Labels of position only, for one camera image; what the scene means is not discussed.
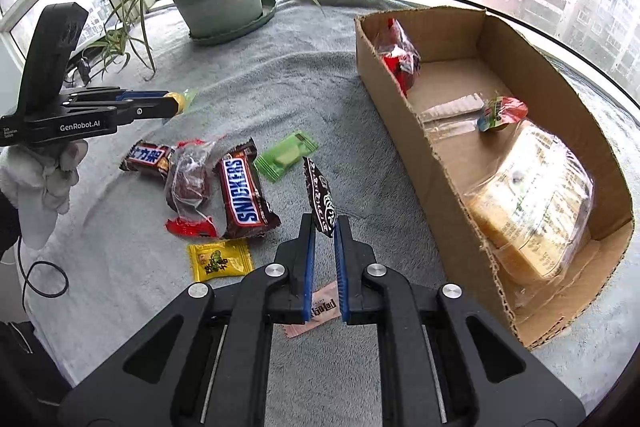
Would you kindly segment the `white gloved left hand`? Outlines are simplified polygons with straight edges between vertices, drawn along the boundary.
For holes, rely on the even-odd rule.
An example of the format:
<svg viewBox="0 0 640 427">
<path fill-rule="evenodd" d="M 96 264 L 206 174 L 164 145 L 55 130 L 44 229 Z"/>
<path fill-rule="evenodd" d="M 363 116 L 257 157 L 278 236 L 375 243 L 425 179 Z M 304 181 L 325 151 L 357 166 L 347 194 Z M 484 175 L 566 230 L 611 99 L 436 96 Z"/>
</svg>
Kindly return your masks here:
<svg viewBox="0 0 640 427">
<path fill-rule="evenodd" d="M 12 145 L 1 150 L 1 225 L 4 240 L 21 239 L 40 251 L 58 217 L 70 210 L 70 190 L 79 182 L 78 167 L 88 153 L 85 140 L 44 147 Z"/>
</svg>

